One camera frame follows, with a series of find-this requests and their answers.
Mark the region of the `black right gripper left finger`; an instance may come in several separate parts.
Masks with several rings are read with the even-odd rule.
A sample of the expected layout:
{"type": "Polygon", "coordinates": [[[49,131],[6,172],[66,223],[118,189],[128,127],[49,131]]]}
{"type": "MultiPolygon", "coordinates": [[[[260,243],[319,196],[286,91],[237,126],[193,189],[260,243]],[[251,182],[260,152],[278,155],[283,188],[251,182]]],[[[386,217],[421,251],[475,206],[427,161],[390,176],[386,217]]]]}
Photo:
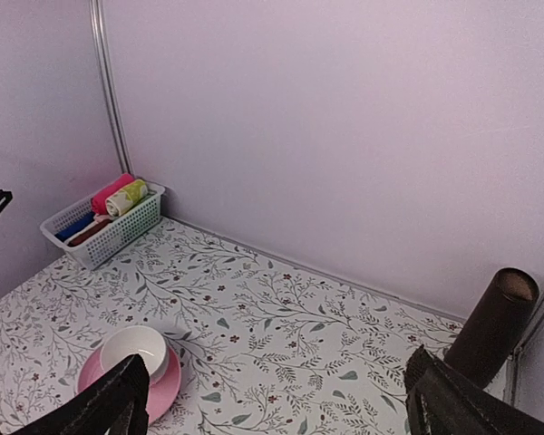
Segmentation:
{"type": "Polygon", "coordinates": [[[150,376],[142,357],[131,354],[60,408],[18,434],[145,434],[150,376]]]}

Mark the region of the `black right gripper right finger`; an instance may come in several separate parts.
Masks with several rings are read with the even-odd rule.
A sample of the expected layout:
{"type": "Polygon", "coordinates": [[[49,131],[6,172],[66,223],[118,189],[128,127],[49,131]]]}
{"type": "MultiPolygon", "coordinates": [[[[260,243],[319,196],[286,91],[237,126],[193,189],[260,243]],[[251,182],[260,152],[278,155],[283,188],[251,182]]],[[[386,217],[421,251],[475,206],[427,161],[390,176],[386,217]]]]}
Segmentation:
{"type": "Polygon", "coordinates": [[[481,390],[420,346],[404,373],[412,434],[544,435],[544,422],[481,390]]]}

